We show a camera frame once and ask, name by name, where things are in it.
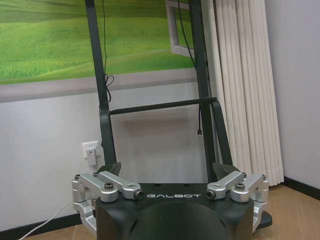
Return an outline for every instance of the silver metal bracket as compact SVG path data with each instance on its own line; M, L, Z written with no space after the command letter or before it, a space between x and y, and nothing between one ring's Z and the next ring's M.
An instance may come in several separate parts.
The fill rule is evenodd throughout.
M110 203L118 199L118 192L126 199L139 199L143 191L138 183L126 181L108 171L78 174L72 180L73 208L80 213L81 221L90 232L97 236L97 223L88 200L100 198Z
M220 179L217 182L211 182L207 185L207 196L212 200L224 199L226 192L229 191L235 184L244 180L243 173L233 171L229 175Z
M217 182L207 185L207 196L211 200L223 199L230 191L230 198L238 203L254 202L253 226L254 232L261 222L262 212L268 204L269 182L263 174L253 174L249 177L240 171L233 171Z

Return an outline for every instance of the grass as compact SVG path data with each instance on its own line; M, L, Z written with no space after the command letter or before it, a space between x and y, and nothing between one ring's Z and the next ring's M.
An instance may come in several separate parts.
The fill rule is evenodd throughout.
M102 30L99 2L96 8ZM188 57L168 50L164 1L105 2L108 73L192 67ZM187 17L183 13L184 26L190 26ZM185 28L190 39L191 30ZM2 0L0 46L0 84L94 75L84 0Z

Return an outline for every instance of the bolt head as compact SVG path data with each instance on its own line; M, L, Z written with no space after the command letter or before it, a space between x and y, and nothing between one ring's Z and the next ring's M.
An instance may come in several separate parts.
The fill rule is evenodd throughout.
M235 189L237 190L244 190L245 189L245 185L243 183L237 183L235 185Z
M143 191L136 191L135 193L134 193L134 198L135 199L140 199L140 198L142 198L144 196L144 192Z
M104 184L104 189L110 190L114 188L114 184L112 182L107 182Z
M216 193L214 191L206 191L206 197L210 200L213 200L216 196Z

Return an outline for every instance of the beige curtain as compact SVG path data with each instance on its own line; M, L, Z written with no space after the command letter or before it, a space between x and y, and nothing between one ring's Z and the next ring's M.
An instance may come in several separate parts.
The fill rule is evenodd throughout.
M233 164L284 180L264 0L202 0L210 79Z

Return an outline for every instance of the wooden floor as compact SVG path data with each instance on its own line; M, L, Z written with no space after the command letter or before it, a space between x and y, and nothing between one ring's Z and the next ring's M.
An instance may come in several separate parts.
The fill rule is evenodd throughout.
M254 240L320 240L320 201L279 185L269 190L273 225L254 233ZM83 226L72 226L28 240L95 240Z

